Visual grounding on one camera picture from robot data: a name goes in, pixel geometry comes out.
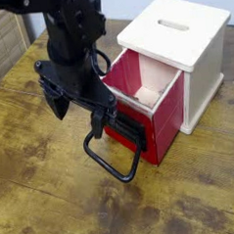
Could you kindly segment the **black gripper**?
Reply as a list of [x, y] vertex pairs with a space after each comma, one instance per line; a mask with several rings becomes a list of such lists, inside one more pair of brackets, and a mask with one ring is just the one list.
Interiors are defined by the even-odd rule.
[[58, 119], [63, 120], [73, 102], [93, 112], [91, 127], [96, 139], [103, 136], [105, 126], [116, 125], [116, 96], [91, 68], [89, 57], [66, 66], [36, 61], [34, 69], [40, 75], [45, 100]]

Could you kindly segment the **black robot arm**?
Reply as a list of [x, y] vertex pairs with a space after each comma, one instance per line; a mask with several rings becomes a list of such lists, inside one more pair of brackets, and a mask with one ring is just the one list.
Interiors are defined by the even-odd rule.
[[47, 61], [36, 61], [46, 102], [63, 118], [71, 102], [91, 111], [91, 134], [100, 139], [103, 127], [116, 116], [117, 101], [101, 78], [98, 58], [106, 55], [96, 41], [106, 33], [101, 0], [0, 0], [0, 10], [41, 13], [48, 32]]

